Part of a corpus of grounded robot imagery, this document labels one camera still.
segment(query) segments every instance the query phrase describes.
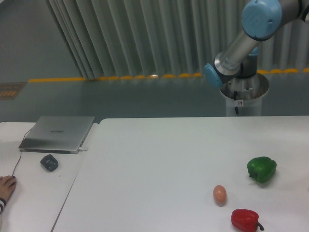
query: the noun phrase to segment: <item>pepper stem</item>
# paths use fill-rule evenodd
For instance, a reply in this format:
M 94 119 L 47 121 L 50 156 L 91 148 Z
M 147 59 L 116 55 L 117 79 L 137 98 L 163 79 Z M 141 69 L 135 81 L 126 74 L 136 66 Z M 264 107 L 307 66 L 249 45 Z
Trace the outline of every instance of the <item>pepper stem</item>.
M 260 230 L 264 230 L 264 227 L 259 223 L 259 222 L 257 222 L 257 226 L 259 226 L 260 227 Z

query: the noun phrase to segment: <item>mouse cable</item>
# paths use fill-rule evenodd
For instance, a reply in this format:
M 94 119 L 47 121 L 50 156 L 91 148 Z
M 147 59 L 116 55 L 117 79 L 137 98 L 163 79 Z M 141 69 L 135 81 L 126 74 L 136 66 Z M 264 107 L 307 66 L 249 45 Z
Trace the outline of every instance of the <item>mouse cable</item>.
M 25 136 L 26 136 L 26 135 L 30 132 L 30 130 L 28 130 L 28 131 L 27 131 L 27 133 L 24 135 L 23 140 L 25 139 Z M 21 151 L 20 151 L 20 157 L 19 157 L 19 160 L 17 161 L 17 164 L 16 164 L 16 165 L 15 165 L 15 167 L 14 167 L 14 170 L 13 170 L 12 176 L 14 175 L 15 169 L 16 169 L 16 167 L 17 167 L 17 165 L 18 165 L 18 163 L 19 163 L 20 159 L 21 159 Z

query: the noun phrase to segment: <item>wall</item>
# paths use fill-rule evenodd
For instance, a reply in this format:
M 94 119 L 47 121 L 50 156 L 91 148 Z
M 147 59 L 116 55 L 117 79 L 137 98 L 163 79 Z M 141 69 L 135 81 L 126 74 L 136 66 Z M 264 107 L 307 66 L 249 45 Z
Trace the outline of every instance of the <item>wall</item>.
M 81 76 L 46 1 L 3 3 L 0 6 L 0 83 Z

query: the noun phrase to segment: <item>laptop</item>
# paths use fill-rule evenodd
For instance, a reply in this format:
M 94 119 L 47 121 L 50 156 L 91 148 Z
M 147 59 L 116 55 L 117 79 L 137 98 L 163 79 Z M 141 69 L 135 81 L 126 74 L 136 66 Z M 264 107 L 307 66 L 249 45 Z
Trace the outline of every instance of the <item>laptop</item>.
M 42 116 L 19 146 L 21 151 L 77 154 L 93 116 Z

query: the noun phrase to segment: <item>red bell pepper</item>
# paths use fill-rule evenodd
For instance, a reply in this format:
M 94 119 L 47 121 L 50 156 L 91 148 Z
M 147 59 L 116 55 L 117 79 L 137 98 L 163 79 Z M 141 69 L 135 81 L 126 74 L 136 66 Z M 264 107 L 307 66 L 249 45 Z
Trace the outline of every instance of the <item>red bell pepper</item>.
M 263 231 L 264 227 L 258 222 L 259 215 L 249 209 L 236 209 L 232 212 L 232 224 L 242 232 L 255 232 L 257 227 Z

